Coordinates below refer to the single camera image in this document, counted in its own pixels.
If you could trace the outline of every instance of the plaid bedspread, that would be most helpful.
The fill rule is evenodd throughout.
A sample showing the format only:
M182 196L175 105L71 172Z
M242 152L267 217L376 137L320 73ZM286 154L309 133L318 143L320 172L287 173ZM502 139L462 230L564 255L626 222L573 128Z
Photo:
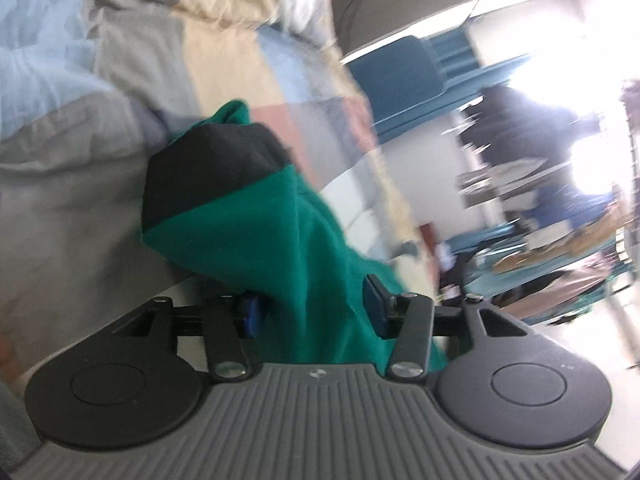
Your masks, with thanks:
M180 278L139 241L146 162L231 99L354 248L389 261L417 240L340 57L330 0L0 0L0 331L18 368ZM420 242L396 264L433 295Z

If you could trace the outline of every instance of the cable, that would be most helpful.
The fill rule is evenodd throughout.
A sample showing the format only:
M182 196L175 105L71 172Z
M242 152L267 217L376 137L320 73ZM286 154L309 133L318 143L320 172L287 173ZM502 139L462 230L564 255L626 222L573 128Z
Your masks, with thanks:
M356 14L357 14L357 12L358 12L358 8L360 7L361 2L362 2L362 0L351 0L351 1L347 4L347 6L344 8L344 10L343 10L342 14L340 15L340 18L338 19L338 22L337 22L337 24L336 24L336 27L335 27L335 28L336 28L336 32L337 32L338 37L339 37L339 38L341 38L341 37L342 37L342 28L343 28L343 27L342 27L342 25L343 25L344 18L345 18L345 16L347 15L347 12L349 11L349 8L350 8L353 4L356 4L356 6L355 6L355 7L353 7L353 11L352 11L352 13L351 13L351 23L348 25L348 28L347 28L347 30L346 30L346 32L348 33L348 40L349 40L349 41L348 41L348 43L347 43L347 44L346 44L346 46L345 46L345 49L344 49L344 50L345 50L345 52L348 52L348 51L349 51L349 48L351 47L351 31L352 31L352 29L353 29L353 23L354 23L354 21L355 21L355 17L356 17Z

